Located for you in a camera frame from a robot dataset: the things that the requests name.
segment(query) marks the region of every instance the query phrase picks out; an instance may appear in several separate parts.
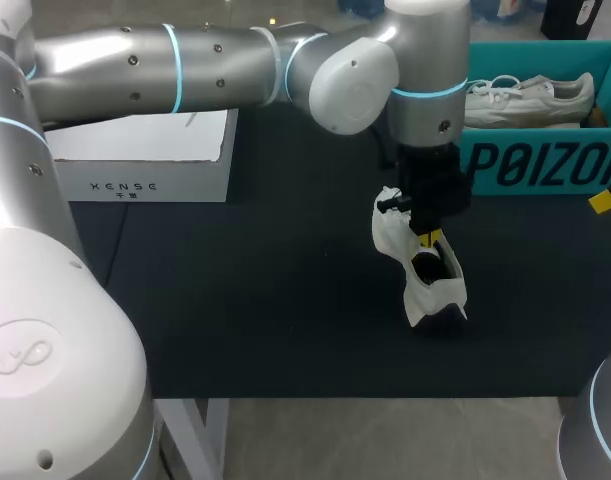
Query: black mat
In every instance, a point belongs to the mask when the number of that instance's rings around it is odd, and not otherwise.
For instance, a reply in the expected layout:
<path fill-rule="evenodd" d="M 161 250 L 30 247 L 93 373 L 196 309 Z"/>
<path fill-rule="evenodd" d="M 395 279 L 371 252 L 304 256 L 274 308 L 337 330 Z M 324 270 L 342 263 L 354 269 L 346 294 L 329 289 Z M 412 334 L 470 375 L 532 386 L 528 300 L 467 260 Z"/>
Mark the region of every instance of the black mat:
<path fill-rule="evenodd" d="M 611 215 L 585 198 L 476 198 L 446 232 L 460 338 L 414 333 L 371 240 L 391 173 L 368 134 L 241 112 L 224 204 L 129 207 L 109 291 L 157 397 L 575 395 L 611 349 Z"/>

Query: yellow tag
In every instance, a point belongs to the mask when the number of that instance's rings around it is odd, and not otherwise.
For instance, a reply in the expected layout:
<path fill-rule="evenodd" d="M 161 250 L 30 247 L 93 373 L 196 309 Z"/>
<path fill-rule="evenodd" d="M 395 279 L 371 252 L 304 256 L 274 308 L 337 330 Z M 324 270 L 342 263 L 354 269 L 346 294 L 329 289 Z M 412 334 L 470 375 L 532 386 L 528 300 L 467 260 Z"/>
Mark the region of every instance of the yellow tag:
<path fill-rule="evenodd" d="M 609 190 L 602 191 L 589 199 L 589 203 L 598 214 L 611 210 L 611 193 Z"/>
<path fill-rule="evenodd" d="M 431 248 L 438 241 L 441 236 L 441 229 L 433 230 L 429 233 L 424 233 L 423 235 L 419 235 L 418 239 L 421 242 L 421 245 L 425 248 Z"/>

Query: robotic arm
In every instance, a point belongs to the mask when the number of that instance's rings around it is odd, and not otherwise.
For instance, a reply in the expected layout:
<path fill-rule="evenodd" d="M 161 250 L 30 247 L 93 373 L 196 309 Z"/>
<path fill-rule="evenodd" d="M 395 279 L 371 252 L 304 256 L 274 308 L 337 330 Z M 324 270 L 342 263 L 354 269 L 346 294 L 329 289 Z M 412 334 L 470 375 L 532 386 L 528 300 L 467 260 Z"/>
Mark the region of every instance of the robotic arm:
<path fill-rule="evenodd" d="M 386 0 L 337 34 L 122 26 L 35 41 L 29 0 L 0 0 L 0 480 L 154 478 L 145 355 L 85 267 L 43 127 L 291 102 L 351 135 L 387 104 L 417 234 L 467 206 L 459 171 L 468 0 Z"/>

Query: gray floor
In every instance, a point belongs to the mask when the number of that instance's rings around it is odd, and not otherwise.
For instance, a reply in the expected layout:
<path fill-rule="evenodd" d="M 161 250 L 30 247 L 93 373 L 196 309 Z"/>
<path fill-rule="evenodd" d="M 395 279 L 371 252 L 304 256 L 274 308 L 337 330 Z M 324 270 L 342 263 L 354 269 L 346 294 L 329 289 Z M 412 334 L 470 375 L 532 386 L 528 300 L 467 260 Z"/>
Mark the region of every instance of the gray floor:
<path fill-rule="evenodd" d="M 362 22 L 335 0 L 34 0 L 38 36 L 109 23 L 211 22 L 249 27 L 305 20 L 331 31 Z M 532 14 L 507 28 L 477 23 L 476 41 L 542 38 Z M 605 0 L 593 38 L 611 38 Z M 554 480 L 555 399 L 235 400 L 227 480 Z M 175 480 L 186 478 L 173 462 Z"/>
<path fill-rule="evenodd" d="M 551 398 L 238 400 L 228 480 L 554 480 Z"/>

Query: white shoe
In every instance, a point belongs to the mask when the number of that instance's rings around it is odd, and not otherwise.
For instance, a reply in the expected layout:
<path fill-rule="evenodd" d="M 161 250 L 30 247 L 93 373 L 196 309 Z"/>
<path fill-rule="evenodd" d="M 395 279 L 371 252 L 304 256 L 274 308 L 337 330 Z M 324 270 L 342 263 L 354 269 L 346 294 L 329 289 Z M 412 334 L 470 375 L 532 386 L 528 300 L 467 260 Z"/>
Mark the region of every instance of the white shoe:
<path fill-rule="evenodd" d="M 405 269 L 407 286 L 403 293 L 403 303 L 410 325 L 414 327 L 425 315 L 434 315 L 452 303 L 467 318 L 463 310 L 467 302 L 463 270 L 445 235 L 441 234 L 438 240 L 440 252 L 434 248 L 424 248 L 418 236 L 409 228 L 409 213 L 398 210 L 381 213 L 376 208 L 376 202 L 396 195 L 400 195 L 398 189 L 383 187 L 383 191 L 376 197 L 372 214 L 372 237 L 379 252 L 397 260 Z M 419 253 L 430 251 L 440 258 L 451 278 L 435 280 L 429 285 L 419 278 L 412 259 Z"/>
<path fill-rule="evenodd" d="M 495 86 L 502 80 L 513 86 Z M 590 73 L 573 82 L 555 82 L 542 75 L 519 82 L 500 75 L 470 83 L 465 97 L 466 128 L 579 127 L 594 106 Z"/>

